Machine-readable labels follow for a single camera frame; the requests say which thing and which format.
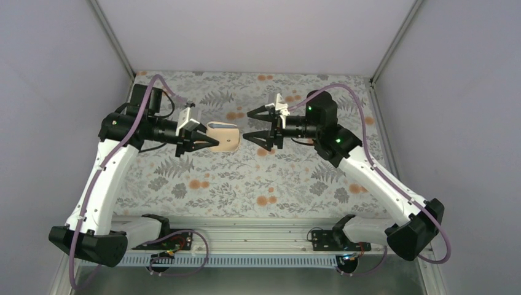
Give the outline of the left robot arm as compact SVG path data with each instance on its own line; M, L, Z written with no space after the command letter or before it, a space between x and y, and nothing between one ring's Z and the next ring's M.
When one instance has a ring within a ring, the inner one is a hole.
M160 116L165 92L135 84L130 101L102 121L96 160L78 204L63 226L53 226L49 241L72 258L115 267L127 250L166 235L168 219L145 214L119 230L112 229L112 214L122 183L145 141L173 144L175 155L217 146L206 135L200 114L188 104L177 121ZM139 113L144 95L149 100Z

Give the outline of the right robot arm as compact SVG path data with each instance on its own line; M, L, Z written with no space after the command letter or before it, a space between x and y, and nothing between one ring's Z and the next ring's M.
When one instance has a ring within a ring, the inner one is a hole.
M317 154L366 188L387 210L388 219L368 219L349 214L332 229L341 247L347 243L375 243L389 247L413 261L440 232L444 206L412 192L381 166L353 132L341 126L338 105L327 92L307 96L304 116L293 116L281 95L247 113L248 118L270 123L268 130L249 132L243 138L267 151L281 149L286 138L309 138Z

